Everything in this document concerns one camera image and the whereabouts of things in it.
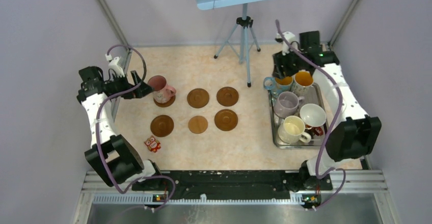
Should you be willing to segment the pink mug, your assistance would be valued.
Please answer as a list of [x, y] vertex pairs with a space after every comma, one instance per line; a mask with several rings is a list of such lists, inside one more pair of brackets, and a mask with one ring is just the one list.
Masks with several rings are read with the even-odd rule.
[[153, 99], [160, 104], [168, 103], [177, 93], [176, 89], [168, 85], [167, 79], [161, 75], [151, 77], [148, 85], [154, 88]]

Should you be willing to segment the light wooden coaster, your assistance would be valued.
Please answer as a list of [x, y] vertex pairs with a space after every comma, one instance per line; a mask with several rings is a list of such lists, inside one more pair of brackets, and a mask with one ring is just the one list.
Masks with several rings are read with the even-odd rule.
[[203, 116], [194, 116], [188, 122], [190, 132], [194, 134], [201, 134], [208, 128], [208, 121]]

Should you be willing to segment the metal tray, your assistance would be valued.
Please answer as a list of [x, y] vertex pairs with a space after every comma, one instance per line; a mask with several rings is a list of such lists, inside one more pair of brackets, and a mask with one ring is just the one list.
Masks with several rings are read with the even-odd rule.
[[[324, 125], [321, 126], [321, 130], [323, 131], [323, 135], [316, 135], [314, 132], [311, 136], [311, 141], [308, 143], [304, 143], [302, 141], [298, 141], [295, 143], [285, 143], [278, 136], [278, 128], [283, 123], [283, 118], [278, 117], [274, 113], [274, 105], [276, 104], [276, 98], [272, 97], [270, 91], [268, 93], [268, 102], [269, 102], [269, 112], [270, 112], [270, 120], [271, 120], [271, 129], [272, 129], [272, 138], [273, 144], [279, 149], [319, 149], [323, 139], [328, 130], [329, 122], [326, 121]], [[325, 110], [325, 105], [322, 99], [320, 87], [318, 84], [314, 83], [312, 88], [305, 95], [305, 103], [313, 103], [319, 105], [321, 108]]]

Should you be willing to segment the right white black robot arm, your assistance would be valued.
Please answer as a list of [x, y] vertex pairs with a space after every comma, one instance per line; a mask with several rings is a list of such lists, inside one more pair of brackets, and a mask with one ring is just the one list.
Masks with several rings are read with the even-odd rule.
[[346, 83], [336, 54], [324, 51], [319, 31], [279, 32], [275, 40], [282, 50], [273, 55], [277, 78], [294, 77], [304, 71], [318, 84], [333, 113], [319, 153], [302, 163], [299, 184], [313, 189], [319, 180], [343, 164], [372, 152], [382, 123], [371, 117], [359, 104]]

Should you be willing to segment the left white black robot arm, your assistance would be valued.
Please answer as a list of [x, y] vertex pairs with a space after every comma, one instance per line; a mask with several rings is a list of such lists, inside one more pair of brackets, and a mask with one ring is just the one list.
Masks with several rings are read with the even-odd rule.
[[144, 173], [146, 186], [151, 190], [161, 188], [164, 180], [155, 163], [140, 158], [116, 129], [112, 115], [112, 99], [143, 98], [152, 93], [152, 87], [144, 83], [136, 71], [131, 72], [133, 84], [125, 76], [104, 80], [97, 66], [83, 68], [78, 73], [83, 82], [77, 100], [87, 113], [92, 135], [90, 149], [85, 152], [86, 161], [109, 187]]

